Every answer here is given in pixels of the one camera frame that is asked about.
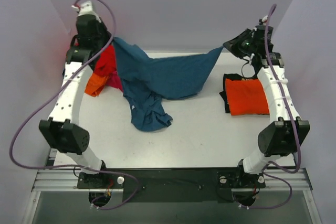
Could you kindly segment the teal blue t shirt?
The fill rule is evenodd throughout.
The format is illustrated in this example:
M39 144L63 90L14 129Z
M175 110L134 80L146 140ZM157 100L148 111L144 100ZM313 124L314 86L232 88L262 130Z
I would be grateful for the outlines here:
M197 95L223 50L217 47L205 54L151 58L137 45L118 37L113 46L131 123L143 132L171 125L173 119L164 111L162 100L183 100Z

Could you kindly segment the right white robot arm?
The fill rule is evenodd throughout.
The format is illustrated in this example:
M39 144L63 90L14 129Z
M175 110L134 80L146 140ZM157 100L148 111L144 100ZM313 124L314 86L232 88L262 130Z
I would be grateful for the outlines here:
M310 131L290 96L282 56L273 52L273 28L259 24L223 44L231 54L250 64L261 82L270 115L270 123L258 134L257 148L242 160L243 169L234 174L235 183L246 187L253 174L260 174L270 164L279 167L276 160L297 154L296 169L301 166L301 144Z

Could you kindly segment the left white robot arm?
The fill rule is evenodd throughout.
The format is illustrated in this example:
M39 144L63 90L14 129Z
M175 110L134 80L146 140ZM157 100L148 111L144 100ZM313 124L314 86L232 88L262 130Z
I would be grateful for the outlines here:
M63 84L56 104L47 120L39 122L39 130L51 148L66 154L81 171L90 174L89 182L103 188L108 175L101 171L103 161L89 147L90 134L79 125L79 112L96 63L94 55L109 41L111 34L100 18L93 14L77 17L77 34L66 54Z

